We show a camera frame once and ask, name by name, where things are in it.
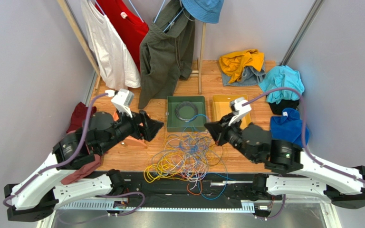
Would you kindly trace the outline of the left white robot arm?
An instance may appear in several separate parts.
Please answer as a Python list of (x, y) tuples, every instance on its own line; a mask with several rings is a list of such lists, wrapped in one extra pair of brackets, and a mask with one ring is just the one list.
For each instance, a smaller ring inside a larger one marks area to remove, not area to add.
[(121, 195), (126, 183), (119, 170), (96, 171), (101, 156), (127, 137), (151, 141), (163, 125), (143, 110), (119, 114), (117, 120), (106, 112), (93, 114), (58, 142), (28, 178), (4, 187), (5, 197), (11, 201), (8, 220), (36, 222), (74, 201)]

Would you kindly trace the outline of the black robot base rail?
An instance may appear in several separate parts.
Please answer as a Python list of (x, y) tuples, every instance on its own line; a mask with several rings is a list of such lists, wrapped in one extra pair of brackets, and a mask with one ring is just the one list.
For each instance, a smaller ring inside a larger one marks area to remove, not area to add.
[(125, 216), (142, 211), (188, 211), (188, 212), (243, 212), (257, 217), (269, 218), (267, 204), (271, 201), (329, 202), (329, 200), (299, 196), (274, 196), (269, 199), (252, 200), (246, 194), (256, 174), (207, 173), (190, 193), (189, 182), (172, 177), (149, 183), (142, 172), (121, 172), (126, 183), (124, 193), (116, 196), (95, 196), (71, 202), (61, 207), (101, 209), (112, 216)]

